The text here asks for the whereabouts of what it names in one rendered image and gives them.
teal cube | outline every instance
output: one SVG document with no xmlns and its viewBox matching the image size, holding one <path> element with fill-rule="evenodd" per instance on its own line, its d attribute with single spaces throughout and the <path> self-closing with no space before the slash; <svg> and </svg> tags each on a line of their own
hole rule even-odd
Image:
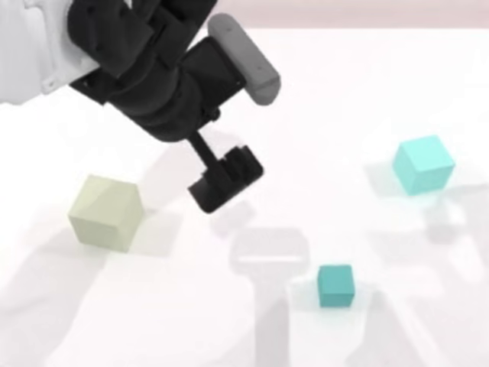
<svg viewBox="0 0 489 367">
<path fill-rule="evenodd" d="M 318 273 L 321 307 L 350 307 L 355 297 L 355 282 L 350 265 L 323 265 Z"/>
<path fill-rule="evenodd" d="M 454 168 L 455 162 L 436 135 L 405 141 L 393 162 L 393 170 L 410 196 L 443 189 Z"/>
</svg>

light green block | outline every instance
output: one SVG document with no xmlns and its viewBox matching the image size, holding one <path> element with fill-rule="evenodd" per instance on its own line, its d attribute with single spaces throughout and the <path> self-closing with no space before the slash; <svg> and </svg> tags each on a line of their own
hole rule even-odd
<svg viewBox="0 0 489 367">
<path fill-rule="evenodd" d="M 68 217 L 81 243 L 126 252 L 144 217 L 138 186 L 90 175 Z"/>
<path fill-rule="evenodd" d="M 323 265 L 318 273 L 321 307 L 350 307 L 355 297 L 355 281 L 350 265 Z"/>
<path fill-rule="evenodd" d="M 393 162 L 394 173 L 408 195 L 418 195 L 446 186 L 455 162 L 438 136 L 405 141 Z"/>
</svg>

small teal cube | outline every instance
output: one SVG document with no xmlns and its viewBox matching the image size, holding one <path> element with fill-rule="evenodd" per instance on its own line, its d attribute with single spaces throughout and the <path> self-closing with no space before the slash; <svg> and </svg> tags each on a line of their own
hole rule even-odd
<svg viewBox="0 0 489 367">
<path fill-rule="evenodd" d="M 436 135 L 405 141 L 393 163 L 397 178 L 410 196 L 443 189 L 454 168 L 455 162 Z"/>
<path fill-rule="evenodd" d="M 318 273 L 321 307 L 350 307 L 355 297 L 353 270 L 350 265 L 323 265 Z"/>
</svg>

gray gripper pad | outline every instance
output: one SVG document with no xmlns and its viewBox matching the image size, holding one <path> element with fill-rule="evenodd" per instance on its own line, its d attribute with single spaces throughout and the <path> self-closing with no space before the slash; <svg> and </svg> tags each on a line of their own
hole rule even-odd
<svg viewBox="0 0 489 367">
<path fill-rule="evenodd" d="M 215 38 L 246 79 L 246 91 L 260 106 L 274 102 L 280 91 L 280 75 L 228 14 L 216 14 L 207 24 L 209 36 Z"/>
</svg>

beige cube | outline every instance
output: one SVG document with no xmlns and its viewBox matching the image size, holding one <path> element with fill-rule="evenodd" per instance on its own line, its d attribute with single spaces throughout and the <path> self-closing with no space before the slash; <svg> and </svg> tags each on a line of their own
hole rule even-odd
<svg viewBox="0 0 489 367">
<path fill-rule="evenodd" d="M 78 240 L 127 252 L 143 219 L 138 186 L 90 175 L 68 217 Z"/>
</svg>

